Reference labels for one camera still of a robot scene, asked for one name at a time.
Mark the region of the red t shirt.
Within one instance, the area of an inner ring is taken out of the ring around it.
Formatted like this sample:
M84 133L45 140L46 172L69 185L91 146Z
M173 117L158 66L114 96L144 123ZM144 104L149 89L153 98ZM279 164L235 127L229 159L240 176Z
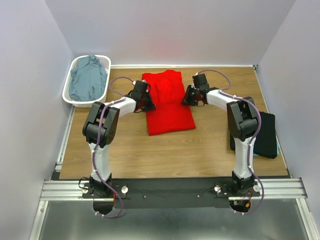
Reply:
M150 96L155 110L146 113L150 136L196 128L190 107L181 104L185 89L182 74L168 69L160 73L143 73L142 79L151 86Z

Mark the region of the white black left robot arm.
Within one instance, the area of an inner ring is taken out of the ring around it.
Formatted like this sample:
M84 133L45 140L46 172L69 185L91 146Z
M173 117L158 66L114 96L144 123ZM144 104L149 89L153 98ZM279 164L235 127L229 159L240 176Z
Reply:
M151 97L151 85L145 80L133 83L133 90L111 102L96 101L92 104L82 128L82 134L91 152L92 172L88 186L89 194L100 198L115 197L112 190L112 173L109 164L110 144L116 136L119 118L137 112L156 109Z

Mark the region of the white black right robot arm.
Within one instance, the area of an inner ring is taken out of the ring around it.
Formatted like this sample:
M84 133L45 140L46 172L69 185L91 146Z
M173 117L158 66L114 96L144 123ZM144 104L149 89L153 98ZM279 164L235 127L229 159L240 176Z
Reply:
M203 73L194 75L192 79L193 84L187 87L181 103L197 106L201 101L226 111L228 130L235 143L230 191L241 196L255 185L253 150L262 126L261 114L251 97L239 97L210 87Z

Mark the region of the white table edge strip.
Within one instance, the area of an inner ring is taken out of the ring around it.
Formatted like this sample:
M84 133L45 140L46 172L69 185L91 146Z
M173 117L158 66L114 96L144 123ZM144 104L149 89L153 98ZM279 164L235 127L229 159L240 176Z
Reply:
M253 68L254 64L112 64L112 69Z

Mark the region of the grey-blue t shirt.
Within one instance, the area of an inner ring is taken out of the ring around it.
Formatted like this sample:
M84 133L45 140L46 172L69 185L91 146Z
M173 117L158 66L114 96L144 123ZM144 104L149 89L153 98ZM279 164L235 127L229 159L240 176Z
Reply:
M95 101L102 97L106 88L105 67L95 55L77 60L70 71L69 96L76 102Z

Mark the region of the white plastic laundry basket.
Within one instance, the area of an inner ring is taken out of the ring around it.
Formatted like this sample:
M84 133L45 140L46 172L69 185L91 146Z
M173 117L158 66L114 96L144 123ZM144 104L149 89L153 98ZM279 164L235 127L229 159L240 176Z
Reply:
M78 107L78 108L90 108L94 102L103 103L106 100L109 79L110 79L111 60L109 57L105 55L96 54L95 56L98 58L100 64L103 65L106 73L106 85L105 85L102 96L91 101L75 101L70 97L69 91L70 91L70 82L71 82L71 70L78 65L78 60L87 57L87 55L82 55L82 56L76 57L69 66L68 73L64 82L63 90L62 90L62 98L66 103L69 103L74 107Z

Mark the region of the folded black t shirt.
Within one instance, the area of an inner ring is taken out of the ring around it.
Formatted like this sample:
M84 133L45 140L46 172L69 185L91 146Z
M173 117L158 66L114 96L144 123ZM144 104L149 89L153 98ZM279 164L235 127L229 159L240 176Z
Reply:
M255 139L253 152L264 157L276 158L277 138L275 115L261 111L259 113L261 118L261 127Z

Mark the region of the folded teal t shirt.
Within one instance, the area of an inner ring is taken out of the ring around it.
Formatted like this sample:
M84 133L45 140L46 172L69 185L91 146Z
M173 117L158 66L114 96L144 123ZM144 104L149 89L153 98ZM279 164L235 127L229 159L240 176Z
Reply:
M279 144L277 143L277 145L276 145L276 156L279 156L280 155L280 146L279 146ZM256 154L255 152L253 152L253 157L264 157L264 156L262 156L262 155L259 155L259 154Z

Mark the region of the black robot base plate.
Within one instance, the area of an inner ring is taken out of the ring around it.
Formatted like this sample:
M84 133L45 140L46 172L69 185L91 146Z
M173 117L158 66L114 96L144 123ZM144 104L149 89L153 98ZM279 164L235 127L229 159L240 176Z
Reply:
M248 212L251 199L260 196L260 187L251 179L237 185L230 177L114 178L107 183L83 177L78 186L84 199L93 200L93 209L236 208Z

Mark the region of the aluminium frame rail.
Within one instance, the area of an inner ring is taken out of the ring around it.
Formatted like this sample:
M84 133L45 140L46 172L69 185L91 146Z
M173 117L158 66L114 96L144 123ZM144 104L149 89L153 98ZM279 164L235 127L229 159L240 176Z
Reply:
M124 209L97 216L77 180L45 181L32 240L310 240L307 193L299 178L265 178L248 212L235 207Z

